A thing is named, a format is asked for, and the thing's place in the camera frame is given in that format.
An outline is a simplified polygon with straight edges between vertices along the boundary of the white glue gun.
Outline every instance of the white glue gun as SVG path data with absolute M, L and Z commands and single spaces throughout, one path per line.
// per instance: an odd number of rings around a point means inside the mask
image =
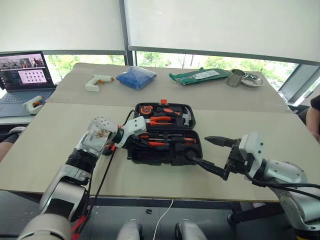
M 23 103 L 22 106 L 25 108 L 25 110 L 29 114 L 37 114 L 40 111 L 40 109 L 42 109 L 43 107 L 43 105 L 40 102 L 42 99 L 43 99 L 42 96 L 35 96 L 29 101 L 26 101 L 25 103 Z
M 100 92 L 100 88 L 96 85 L 98 83 L 105 84 L 115 80 L 112 76 L 92 74 L 92 78 L 84 85 L 87 91 Z

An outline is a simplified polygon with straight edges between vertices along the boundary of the laptop keyboard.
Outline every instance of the laptop keyboard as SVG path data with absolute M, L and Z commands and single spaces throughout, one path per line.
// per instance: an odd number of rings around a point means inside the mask
M 52 91 L 23 91 L 23 92 L 8 92 L 0 99 L 0 104 L 18 104 L 25 103 L 36 96 L 44 96 L 43 102 L 50 97 Z

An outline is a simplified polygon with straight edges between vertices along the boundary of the person's arm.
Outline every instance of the person's arm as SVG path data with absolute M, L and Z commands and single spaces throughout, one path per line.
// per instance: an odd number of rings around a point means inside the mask
M 320 126 L 320 111 L 313 108 L 312 106 L 309 107 L 306 113 L 306 127 L 312 133 L 317 141 L 320 141 L 319 135 L 319 126 Z
M 14 144 L 8 141 L 0 142 L 0 162 L 4 159 L 5 155 L 9 152 Z

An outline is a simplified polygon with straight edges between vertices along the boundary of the laptop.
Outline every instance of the laptop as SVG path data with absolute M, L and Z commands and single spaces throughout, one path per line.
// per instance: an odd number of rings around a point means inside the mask
M 0 117 L 30 116 L 22 104 L 39 95 L 45 102 L 55 90 L 42 51 L 0 54 L 0 87 Z

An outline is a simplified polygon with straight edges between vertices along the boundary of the floor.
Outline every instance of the floor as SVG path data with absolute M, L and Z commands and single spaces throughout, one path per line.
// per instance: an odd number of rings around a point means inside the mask
M 251 208 L 251 203 L 242 205 Z M 81 240 L 115 240 L 124 223 L 136 219 L 143 226 L 144 240 L 152 240 L 155 226 L 166 208 L 96 206 Z M 172 208 L 162 218 L 157 240 L 174 240 L 175 225 L 188 219 L 199 225 L 208 240 L 294 240 L 295 235 L 284 215 L 240 223 L 227 222 L 231 210 Z M 7 191 L 0 191 L 0 234 L 19 234 L 37 214 L 38 204 Z

